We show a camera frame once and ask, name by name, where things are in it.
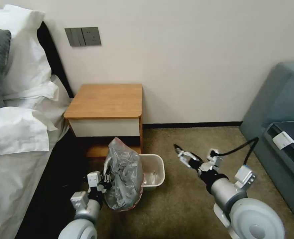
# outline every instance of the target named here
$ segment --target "trash bag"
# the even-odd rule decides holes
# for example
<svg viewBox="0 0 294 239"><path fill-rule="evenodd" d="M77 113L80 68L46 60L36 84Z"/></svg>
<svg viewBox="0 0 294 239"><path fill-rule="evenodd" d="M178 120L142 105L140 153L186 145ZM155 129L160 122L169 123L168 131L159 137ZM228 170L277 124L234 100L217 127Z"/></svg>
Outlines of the trash bag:
<svg viewBox="0 0 294 239"><path fill-rule="evenodd" d="M111 189L104 194L107 205L116 211L135 207L143 193L144 173L139 154L114 138L105 163L110 166Z"/></svg>

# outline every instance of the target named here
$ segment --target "white drawer front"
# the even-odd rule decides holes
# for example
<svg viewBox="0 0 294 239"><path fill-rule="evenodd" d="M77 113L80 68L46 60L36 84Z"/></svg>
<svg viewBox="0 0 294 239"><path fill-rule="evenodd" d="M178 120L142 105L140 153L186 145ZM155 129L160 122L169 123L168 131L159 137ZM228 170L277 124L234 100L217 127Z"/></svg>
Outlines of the white drawer front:
<svg viewBox="0 0 294 239"><path fill-rule="evenodd" d="M77 137L139 136L139 119L69 120Z"/></svg>

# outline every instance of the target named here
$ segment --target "light switch panel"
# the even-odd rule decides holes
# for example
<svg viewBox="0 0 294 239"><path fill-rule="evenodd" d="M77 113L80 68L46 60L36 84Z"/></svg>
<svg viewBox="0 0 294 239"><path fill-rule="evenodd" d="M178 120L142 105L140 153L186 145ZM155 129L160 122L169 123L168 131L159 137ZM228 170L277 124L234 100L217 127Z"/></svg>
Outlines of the light switch panel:
<svg viewBox="0 0 294 239"><path fill-rule="evenodd" d="M74 43L77 44L77 46L85 46L85 41L83 34L81 32L80 28L71 28L72 37L74 40Z"/></svg>
<svg viewBox="0 0 294 239"><path fill-rule="evenodd" d="M65 28L70 46L101 45L98 27Z"/></svg>
<svg viewBox="0 0 294 239"><path fill-rule="evenodd" d="M101 45L98 27L81 28L86 45Z"/></svg>

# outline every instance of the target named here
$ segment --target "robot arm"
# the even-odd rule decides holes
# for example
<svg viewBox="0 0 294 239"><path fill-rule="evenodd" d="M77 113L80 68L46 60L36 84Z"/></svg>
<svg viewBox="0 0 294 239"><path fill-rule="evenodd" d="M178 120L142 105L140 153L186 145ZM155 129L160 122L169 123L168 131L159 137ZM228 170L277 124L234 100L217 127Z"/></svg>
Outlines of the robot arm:
<svg viewBox="0 0 294 239"><path fill-rule="evenodd" d="M231 183L225 174L218 173L222 158L216 149L210 149L207 162L197 155L174 145L179 160L197 171L215 199L214 212L227 228L232 239L284 239L284 227L277 213L267 204L250 199L247 189L256 179L255 173L242 165Z"/></svg>
<svg viewBox="0 0 294 239"><path fill-rule="evenodd" d="M101 177L98 171L91 172L87 175L87 181L89 192L76 192L71 197L71 203L76 210L75 218L61 231L59 239L97 238L95 227L103 205L103 193L110 186L109 175Z"/></svg>

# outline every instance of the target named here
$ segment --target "trash bin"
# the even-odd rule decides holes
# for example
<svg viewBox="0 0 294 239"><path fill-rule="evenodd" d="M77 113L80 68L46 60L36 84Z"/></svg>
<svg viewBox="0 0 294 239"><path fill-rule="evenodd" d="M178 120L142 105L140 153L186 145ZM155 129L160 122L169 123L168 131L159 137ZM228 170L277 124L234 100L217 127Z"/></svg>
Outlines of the trash bin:
<svg viewBox="0 0 294 239"><path fill-rule="evenodd" d="M144 172L144 191L153 190L165 180L163 159L157 154L140 154Z"/></svg>

